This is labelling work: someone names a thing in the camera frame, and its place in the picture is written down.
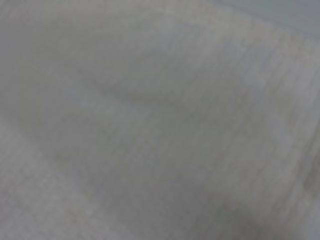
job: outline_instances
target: textured fabric surface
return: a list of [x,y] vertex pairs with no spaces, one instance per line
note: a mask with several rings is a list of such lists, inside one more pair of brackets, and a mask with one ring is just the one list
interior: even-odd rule
[[317,42],[195,0],[0,3],[1,240],[319,239]]

